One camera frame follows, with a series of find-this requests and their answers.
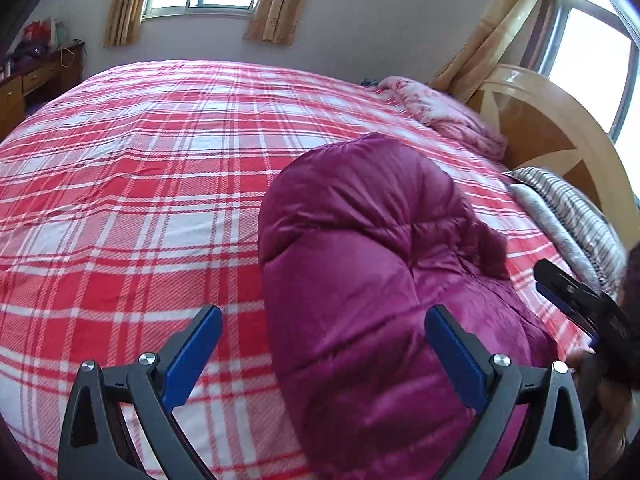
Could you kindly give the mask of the side window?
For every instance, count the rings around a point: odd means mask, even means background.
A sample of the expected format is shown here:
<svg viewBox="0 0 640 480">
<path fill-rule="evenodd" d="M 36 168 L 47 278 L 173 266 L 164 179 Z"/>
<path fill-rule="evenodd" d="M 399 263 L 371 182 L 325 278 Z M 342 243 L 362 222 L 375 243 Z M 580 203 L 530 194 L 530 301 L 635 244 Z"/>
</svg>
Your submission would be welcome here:
<svg viewBox="0 0 640 480">
<path fill-rule="evenodd" d="M 639 20 L 625 0 L 541 0 L 525 67 L 575 98 L 639 191 Z"/>
</svg>

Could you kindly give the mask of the pink folded quilt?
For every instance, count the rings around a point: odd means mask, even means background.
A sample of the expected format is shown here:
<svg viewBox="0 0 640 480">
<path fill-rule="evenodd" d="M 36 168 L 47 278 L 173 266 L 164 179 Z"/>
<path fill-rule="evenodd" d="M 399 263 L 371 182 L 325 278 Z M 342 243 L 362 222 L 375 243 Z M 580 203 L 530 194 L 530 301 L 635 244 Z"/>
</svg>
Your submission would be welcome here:
<svg viewBox="0 0 640 480">
<path fill-rule="evenodd" d="M 448 94 L 398 76 L 386 77 L 378 88 L 390 92 L 417 122 L 444 138 L 457 141 L 474 154 L 494 162 L 501 162 L 506 154 L 506 137 Z"/>
</svg>

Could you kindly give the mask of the right beige curtain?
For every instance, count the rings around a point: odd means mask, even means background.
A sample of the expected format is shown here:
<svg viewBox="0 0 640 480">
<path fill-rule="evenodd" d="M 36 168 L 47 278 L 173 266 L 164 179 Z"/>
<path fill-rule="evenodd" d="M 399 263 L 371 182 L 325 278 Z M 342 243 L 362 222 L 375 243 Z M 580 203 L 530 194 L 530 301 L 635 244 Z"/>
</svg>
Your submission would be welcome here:
<svg viewBox="0 0 640 480">
<path fill-rule="evenodd" d="M 245 38 L 289 47 L 306 0 L 258 0 Z"/>
</svg>

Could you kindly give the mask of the grey floral pillow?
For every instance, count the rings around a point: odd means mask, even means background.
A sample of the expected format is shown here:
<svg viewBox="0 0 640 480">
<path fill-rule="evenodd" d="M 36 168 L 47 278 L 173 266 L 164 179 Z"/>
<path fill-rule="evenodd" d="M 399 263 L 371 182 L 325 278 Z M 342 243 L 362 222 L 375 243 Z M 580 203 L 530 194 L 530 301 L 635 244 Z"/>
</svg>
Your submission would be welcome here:
<svg viewBox="0 0 640 480">
<path fill-rule="evenodd" d="M 552 241 L 578 280 L 596 292 L 600 292 L 601 287 L 596 269 L 544 200 L 525 184 L 508 184 L 506 188 L 538 228 Z"/>
</svg>

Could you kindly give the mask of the left beige curtain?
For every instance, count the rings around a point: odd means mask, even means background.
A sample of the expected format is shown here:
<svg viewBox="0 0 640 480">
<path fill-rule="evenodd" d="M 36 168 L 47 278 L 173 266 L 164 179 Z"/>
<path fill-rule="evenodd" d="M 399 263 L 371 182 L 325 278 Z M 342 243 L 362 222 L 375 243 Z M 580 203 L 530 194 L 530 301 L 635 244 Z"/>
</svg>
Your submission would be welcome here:
<svg viewBox="0 0 640 480">
<path fill-rule="evenodd" d="M 126 47 L 139 38 L 145 0 L 112 0 L 103 37 L 104 48 Z"/>
</svg>

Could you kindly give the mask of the clutter pile on desk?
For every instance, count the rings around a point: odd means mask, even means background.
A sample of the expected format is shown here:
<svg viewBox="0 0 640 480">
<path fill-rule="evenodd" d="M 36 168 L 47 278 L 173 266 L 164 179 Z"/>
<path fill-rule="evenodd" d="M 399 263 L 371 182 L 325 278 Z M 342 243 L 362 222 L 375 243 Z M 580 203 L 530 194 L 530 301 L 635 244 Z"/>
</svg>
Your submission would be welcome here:
<svg viewBox="0 0 640 480">
<path fill-rule="evenodd" d="M 43 61 L 68 40 L 66 25 L 56 18 L 32 21 L 23 29 L 15 48 L 2 60 L 1 80 L 7 80 L 35 62 Z"/>
</svg>

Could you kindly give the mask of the side beige curtain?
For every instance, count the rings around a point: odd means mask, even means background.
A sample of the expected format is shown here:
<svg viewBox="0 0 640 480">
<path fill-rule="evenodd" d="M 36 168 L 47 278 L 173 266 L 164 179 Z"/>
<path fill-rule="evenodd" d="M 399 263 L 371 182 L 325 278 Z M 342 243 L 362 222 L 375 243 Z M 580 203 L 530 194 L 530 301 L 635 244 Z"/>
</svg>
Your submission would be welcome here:
<svg viewBox="0 0 640 480">
<path fill-rule="evenodd" d="M 538 0 L 492 0 L 464 46 L 428 84 L 466 103 L 497 66 Z"/>
</svg>

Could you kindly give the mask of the wooden headboard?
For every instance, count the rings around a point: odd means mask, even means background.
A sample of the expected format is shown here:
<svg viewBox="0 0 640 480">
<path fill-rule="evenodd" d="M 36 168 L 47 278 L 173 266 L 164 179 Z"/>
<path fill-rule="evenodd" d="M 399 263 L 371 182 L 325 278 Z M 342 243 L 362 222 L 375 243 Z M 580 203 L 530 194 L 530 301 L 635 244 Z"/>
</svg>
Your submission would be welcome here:
<svg viewBox="0 0 640 480">
<path fill-rule="evenodd" d="M 468 107 L 506 137 L 506 168 L 557 174 L 600 208 L 626 248 L 638 243 L 639 209 L 624 166 L 582 104 L 541 74 L 499 64 Z"/>
</svg>

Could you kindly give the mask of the red plaid bed cover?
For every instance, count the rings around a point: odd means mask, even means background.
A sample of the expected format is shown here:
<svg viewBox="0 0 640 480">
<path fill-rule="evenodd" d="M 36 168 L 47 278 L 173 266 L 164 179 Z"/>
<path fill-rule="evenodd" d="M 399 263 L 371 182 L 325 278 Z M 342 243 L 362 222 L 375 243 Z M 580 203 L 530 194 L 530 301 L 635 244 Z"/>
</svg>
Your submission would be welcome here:
<svg viewBox="0 0 640 480">
<path fill-rule="evenodd" d="M 81 362 L 126 364 L 206 304 L 224 336 L 179 424 L 221 479 L 303 479 L 260 298 L 262 196 L 318 146 L 382 133 L 418 148 L 508 240 L 512 283 L 561 353 L 578 329 L 536 293 L 558 255 L 502 169 L 414 118 L 393 93 L 299 70 L 166 61 L 93 76 L 1 145 L 1 415 L 29 463 L 56 475 Z"/>
</svg>

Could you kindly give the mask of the magenta puffer jacket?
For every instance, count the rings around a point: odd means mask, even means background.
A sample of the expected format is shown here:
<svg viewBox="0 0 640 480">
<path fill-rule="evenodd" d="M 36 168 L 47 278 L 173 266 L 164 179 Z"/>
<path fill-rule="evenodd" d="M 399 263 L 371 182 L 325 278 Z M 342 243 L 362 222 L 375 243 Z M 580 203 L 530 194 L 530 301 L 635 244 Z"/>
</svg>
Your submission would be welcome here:
<svg viewBox="0 0 640 480">
<path fill-rule="evenodd" d="M 405 143 L 371 134 L 303 154 L 258 222 L 273 369 L 320 479 L 431 478 L 470 428 L 424 336 L 430 307 L 520 365 L 558 356 L 512 286 L 504 237 Z"/>
</svg>

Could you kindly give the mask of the brown wooden desk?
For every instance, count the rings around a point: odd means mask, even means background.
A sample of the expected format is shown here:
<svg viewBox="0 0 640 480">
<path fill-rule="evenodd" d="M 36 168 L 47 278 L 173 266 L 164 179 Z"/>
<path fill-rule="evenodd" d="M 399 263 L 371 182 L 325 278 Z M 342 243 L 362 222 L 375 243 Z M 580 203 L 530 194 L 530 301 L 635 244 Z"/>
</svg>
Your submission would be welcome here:
<svg viewBox="0 0 640 480">
<path fill-rule="evenodd" d="M 27 116 L 81 83 L 85 53 L 85 43 L 75 40 L 2 79 L 1 140 Z"/>
</svg>

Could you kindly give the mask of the striped pillow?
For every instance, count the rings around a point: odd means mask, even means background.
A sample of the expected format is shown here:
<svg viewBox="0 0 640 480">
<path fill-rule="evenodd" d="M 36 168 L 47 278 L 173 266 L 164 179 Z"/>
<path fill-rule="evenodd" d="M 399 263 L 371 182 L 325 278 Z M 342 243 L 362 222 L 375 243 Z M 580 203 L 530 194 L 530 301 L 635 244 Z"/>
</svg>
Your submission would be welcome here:
<svg viewBox="0 0 640 480">
<path fill-rule="evenodd" d="M 615 297 L 622 284 L 627 253 L 612 224 L 578 188 L 553 172 L 536 167 L 509 170 L 504 174 L 532 188 L 554 212 L 596 269 L 600 292 Z"/>
</svg>

